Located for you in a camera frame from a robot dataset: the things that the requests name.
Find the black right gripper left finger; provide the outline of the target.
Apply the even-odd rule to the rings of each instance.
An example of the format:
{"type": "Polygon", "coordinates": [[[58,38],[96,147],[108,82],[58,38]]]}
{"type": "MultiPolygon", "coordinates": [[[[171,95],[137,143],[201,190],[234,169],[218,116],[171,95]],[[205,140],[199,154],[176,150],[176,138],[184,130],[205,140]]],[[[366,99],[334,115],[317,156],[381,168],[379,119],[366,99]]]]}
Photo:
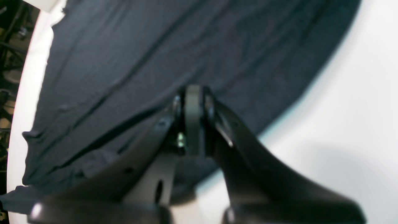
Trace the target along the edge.
{"type": "Polygon", "coordinates": [[[89,180],[34,205],[31,224],[173,224],[169,208],[183,129],[186,88],[133,144],[89,180]]]}

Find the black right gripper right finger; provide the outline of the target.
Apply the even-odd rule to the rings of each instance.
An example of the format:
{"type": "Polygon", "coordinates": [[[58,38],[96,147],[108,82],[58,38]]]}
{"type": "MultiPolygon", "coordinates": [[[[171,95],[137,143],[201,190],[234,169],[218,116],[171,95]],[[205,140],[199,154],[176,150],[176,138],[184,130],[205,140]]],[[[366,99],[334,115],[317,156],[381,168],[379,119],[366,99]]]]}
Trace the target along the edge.
{"type": "Polygon", "coordinates": [[[360,206],[277,159],[243,121],[203,88],[213,128],[213,158],[222,169],[230,207],[223,224],[364,224],[360,206]]]}

